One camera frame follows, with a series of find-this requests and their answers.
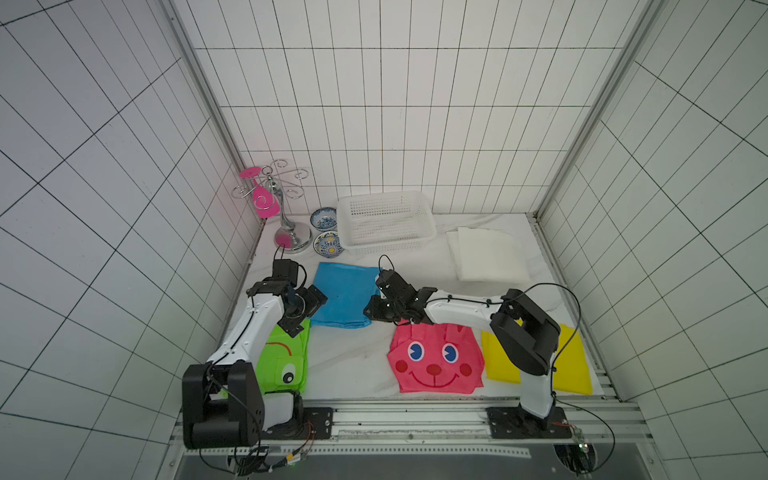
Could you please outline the blue raincoat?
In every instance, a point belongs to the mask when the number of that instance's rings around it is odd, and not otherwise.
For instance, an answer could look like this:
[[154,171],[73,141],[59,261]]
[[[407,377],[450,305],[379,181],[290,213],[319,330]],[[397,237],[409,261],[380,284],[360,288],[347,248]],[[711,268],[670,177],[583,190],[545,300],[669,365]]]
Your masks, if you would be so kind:
[[322,262],[318,265],[313,285],[327,302],[311,317],[311,325],[360,329],[372,321],[364,314],[370,298],[378,294],[375,284],[379,270],[341,263]]

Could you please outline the pink bunny raincoat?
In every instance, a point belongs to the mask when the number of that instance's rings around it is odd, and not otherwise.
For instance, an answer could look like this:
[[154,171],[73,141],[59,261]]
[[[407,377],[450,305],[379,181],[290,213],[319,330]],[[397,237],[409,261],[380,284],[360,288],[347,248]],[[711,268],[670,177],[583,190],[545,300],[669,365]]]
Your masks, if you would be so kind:
[[483,386],[484,357],[465,326],[399,325],[387,359],[402,393],[470,395]]

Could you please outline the white plastic basket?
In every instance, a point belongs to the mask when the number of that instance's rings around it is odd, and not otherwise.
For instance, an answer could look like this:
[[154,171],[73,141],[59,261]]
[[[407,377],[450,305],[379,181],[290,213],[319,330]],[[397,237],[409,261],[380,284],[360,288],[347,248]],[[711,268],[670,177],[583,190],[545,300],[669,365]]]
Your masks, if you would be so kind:
[[351,254],[414,251],[437,235],[430,204],[420,191],[343,197],[336,209],[340,243]]

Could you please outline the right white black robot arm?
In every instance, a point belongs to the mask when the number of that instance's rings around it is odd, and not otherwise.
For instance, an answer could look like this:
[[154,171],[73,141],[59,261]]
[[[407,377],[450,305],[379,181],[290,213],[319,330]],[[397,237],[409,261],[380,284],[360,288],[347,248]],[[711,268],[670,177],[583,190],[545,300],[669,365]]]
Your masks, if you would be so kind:
[[526,292],[461,297],[416,289],[394,270],[381,271],[376,286],[363,313],[396,326],[388,361],[401,392],[471,394],[480,388],[485,360],[475,333],[481,330],[497,339],[520,373],[520,415],[541,421],[551,416],[561,329]]

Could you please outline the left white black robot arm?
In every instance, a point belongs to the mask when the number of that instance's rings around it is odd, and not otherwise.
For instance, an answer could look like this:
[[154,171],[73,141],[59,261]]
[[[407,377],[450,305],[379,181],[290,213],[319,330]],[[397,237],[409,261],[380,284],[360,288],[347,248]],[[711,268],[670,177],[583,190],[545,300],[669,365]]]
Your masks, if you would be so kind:
[[327,302],[316,287],[262,280],[246,291],[242,316],[221,346],[182,377],[183,442],[191,450],[255,447],[266,438],[294,439],[308,426],[296,391],[264,393],[256,367],[272,330],[294,337]]

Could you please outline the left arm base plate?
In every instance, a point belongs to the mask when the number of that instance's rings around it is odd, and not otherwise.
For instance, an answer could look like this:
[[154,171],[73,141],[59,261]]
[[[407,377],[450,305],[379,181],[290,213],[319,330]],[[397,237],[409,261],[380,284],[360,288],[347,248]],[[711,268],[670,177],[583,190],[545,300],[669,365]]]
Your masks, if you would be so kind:
[[292,418],[262,432],[264,440],[327,440],[332,436],[335,410],[330,407],[305,408],[301,416]]

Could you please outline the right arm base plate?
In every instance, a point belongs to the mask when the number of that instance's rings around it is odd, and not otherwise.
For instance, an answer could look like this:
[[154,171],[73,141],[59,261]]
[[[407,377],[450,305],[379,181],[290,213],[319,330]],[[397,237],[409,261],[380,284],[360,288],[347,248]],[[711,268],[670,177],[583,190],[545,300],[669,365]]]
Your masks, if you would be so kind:
[[553,407],[545,418],[538,418],[520,407],[488,407],[486,414],[493,439],[565,440],[573,436],[560,407]]

